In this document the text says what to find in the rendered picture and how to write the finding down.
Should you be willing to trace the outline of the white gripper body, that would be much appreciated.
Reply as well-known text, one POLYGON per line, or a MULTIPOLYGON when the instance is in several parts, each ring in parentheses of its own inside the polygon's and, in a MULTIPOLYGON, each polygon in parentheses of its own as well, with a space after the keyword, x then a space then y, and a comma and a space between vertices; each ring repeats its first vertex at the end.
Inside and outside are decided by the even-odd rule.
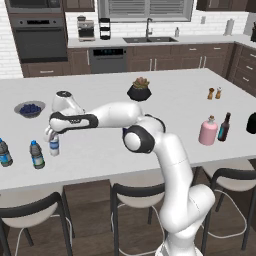
POLYGON ((51 126, 48 126, 46 129, 45 129, 45 132, 44 132, 44 140, 46 142, 50 142, 54 139, 55 136, 57 136, 58 133, 56 131, 54 131, 51 126))

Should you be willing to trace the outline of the plastic bottle green label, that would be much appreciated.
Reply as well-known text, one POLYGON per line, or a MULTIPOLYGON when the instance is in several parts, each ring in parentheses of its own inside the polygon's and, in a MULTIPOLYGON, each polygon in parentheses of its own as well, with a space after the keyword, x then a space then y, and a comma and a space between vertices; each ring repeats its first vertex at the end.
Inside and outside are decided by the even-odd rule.
POLYGON ((30 144, 30 154, 35 169, 42 169, 45 166, 44 157, 40 145, 32 140, 30 144))

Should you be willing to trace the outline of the blueberries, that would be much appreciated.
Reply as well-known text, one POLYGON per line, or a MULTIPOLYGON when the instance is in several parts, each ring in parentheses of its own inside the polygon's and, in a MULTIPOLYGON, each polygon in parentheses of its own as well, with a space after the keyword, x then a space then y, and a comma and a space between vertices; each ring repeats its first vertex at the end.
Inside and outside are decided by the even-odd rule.
POLYGON ((41 108, 35 104, 25 104, 21 109, 20 113, 22 115, 31 116, 37 114, 41 111, 41 108))

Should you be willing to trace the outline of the grey bowl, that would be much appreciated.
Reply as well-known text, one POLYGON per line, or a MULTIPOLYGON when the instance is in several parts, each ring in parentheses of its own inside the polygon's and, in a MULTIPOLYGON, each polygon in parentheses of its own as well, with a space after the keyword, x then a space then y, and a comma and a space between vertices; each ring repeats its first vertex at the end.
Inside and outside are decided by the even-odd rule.
POLYGON ((23 117, 25 118, 35 118, 35 117, 38 117, 40 115, 40 113, 44 110, 45 108, 45 103, 42 102, 42 101, 27 101, 27 102, 23 102, 23 103, 20 103, 18 104, 15 108, 14 108, 14 112, 17 113, 17 114, 20 114, 22 115, 23 117), (20 113, 20 109, 25 105, 25 104, 35 104, 37 106, 39 106, 41 108, 41 111, 37 114, 33 114, 31 116, 26 116, 26 115, 22 115, 20 113))

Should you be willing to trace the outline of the plastic bottle blue label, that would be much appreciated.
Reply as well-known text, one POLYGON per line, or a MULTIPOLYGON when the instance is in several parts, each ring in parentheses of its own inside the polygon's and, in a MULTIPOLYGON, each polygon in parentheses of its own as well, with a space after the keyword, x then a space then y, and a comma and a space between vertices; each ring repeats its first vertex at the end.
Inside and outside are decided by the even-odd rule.
POLYGON ((10 155, 8 145, 6 144, 5 141, 3 141, 0 138, 0 164, 3 167, 8 167, 11 166, 13 163, 13 159, 10 155))

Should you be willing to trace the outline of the black stool with white seat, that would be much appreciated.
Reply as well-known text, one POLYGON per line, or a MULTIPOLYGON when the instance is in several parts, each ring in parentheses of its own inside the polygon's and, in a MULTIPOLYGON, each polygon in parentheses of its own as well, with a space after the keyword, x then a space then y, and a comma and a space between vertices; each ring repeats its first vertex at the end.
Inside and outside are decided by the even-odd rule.
POLYGON ((4 226, 19 229, 18 237, 24 233, 29 245, 33 246, 29 228, 55 216, 59 216, 61 220, 67 255, 73 256, 72 239, 75 235, 63 187, 2 193, 0 195, 0 242, 4 255, 12 256, 4 226))
POLYGON ((215 191, 217 185, 223 188, 223 190, 220 191, 221 195, 215 208, 216 212, 219 211, 224 196, 227 195, 227 190, 233 192, 252 191, 248 216, 243 218, 245 223, 244 230, 236 234, 237 236, 243 235, 241 249, 245 250, 256 206, 256 170, 249 160, 243 158, 206 163, 202 166, 202 169, 213 191, 215 191))
POLYGON ((138 255, 128 255, 119 248, 118 208, 129 206, 132 208, 147 208, 147 223, 152 223, 152 215, 158 214, 155 205, 164 197, 164 184, 151 185, 147 187, 134 187, 122 185, 118 182, 110 184, 110 221, 114 240, 114 256, 147 256, 149 252, 138 255))

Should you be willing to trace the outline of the grey dishwasher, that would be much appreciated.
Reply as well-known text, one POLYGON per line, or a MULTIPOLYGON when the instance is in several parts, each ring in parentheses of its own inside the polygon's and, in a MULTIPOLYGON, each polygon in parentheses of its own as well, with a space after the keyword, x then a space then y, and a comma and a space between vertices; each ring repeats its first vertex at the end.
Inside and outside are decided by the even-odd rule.
POLYGON ((97 47, 89 50, 92 74, 122 73, 127 71, 126 47, 97 47))

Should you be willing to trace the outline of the succulent plant in black pot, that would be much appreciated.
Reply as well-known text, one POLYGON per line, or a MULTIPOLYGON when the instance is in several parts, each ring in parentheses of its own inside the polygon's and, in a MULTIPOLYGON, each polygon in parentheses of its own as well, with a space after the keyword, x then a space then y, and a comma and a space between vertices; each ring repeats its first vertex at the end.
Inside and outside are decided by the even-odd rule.
POLYGON ((147 100, 151 95, 151 91, 148 87, 149 81, 146 78, 137 78, 132 86, 127 91, 127 95, 135 101, 141 102, 147 100))

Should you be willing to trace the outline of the silver coffee machine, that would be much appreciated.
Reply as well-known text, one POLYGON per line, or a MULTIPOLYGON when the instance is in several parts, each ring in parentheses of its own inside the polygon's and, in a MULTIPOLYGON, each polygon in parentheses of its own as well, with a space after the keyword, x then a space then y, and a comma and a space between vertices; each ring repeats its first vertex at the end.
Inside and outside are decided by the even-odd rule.
POLYGON ((78 39, 83 41, 94 41, 94 21, 88 20, 85 16, 77 17, 78 39))

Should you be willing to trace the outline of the black tiered stand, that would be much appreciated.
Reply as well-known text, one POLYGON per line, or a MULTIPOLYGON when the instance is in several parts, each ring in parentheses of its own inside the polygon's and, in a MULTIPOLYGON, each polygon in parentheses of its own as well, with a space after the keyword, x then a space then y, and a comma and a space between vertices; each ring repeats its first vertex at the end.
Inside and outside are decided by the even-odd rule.
POLYGON ((110 28, 110 19, 109 18, 100 18, 99 19, 99 32, 101 40, 109 40, 111 38, 111 28, 110 28))

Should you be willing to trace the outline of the black microwave oven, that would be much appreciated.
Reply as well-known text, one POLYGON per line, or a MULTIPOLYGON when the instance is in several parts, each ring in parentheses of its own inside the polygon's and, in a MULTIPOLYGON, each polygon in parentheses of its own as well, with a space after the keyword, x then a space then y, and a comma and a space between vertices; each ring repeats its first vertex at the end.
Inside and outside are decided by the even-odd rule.
POLYGON ((5 0, 10 13, 60 13, 60 0, 5 0))

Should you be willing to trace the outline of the dark tap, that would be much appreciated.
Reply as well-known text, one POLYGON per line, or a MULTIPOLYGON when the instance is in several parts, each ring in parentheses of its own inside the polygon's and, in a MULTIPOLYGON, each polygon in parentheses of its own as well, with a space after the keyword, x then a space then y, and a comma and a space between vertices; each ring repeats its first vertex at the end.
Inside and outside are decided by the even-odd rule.
POLYGON ((146 21, 146 32, 145 32, 145 37, 148 38, 150 35, 152 35, 152 32, 149 31, 149 23, 152 22, 152 18, 147 18, 146 21))

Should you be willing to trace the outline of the pink glass bottle with cork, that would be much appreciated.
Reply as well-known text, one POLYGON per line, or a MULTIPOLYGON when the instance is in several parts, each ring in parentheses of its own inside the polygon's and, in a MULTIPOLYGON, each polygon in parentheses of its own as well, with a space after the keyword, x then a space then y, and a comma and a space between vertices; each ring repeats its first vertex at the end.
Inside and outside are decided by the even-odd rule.
POLYGON ((215 118, 213 116, 210 116, 201 125, 199 138, 198 138, 199 142, 206 146, 212 145, 215 141, 217 130, 218 130, 218 125, 215 122, 215 118))

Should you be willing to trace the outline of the brown upper cupboards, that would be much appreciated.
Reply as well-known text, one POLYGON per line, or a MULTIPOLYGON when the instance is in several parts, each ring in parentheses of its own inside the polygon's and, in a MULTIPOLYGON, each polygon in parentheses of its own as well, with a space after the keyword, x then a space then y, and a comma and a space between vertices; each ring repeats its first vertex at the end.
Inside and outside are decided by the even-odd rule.
POLYGON ((200 11, 242 11, 256 13, 256 0, 197 0, 200 11))

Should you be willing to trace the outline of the black wall oven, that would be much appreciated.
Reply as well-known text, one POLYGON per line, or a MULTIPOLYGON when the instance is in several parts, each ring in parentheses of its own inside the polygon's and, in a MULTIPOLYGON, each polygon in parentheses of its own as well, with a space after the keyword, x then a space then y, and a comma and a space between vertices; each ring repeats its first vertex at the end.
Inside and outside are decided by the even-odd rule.
POLYGON ((18 17, 11 19, 11 25, 22 64, 68 60, 62 18, 18 17))

